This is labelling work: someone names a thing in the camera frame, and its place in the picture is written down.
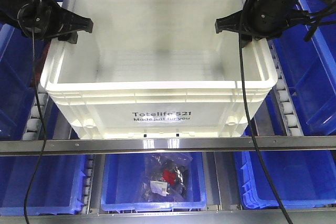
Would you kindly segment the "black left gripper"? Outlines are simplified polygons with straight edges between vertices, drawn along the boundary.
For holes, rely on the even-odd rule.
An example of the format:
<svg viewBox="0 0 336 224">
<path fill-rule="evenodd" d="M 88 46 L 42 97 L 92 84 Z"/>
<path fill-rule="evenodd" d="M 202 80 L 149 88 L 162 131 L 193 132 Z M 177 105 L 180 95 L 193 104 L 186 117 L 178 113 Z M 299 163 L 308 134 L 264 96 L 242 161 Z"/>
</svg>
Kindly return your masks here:
<svg viewBox="0 0 336 224">
<path fill-rule="evenodd" d="M 78 31 L 93 30 L 90 18 L 59 7 L 54 0 L 1 0 L 1 24 L 16 27 L 27 37 L 58 37 L 70 44 L 77 43 Z"/>
</svg>

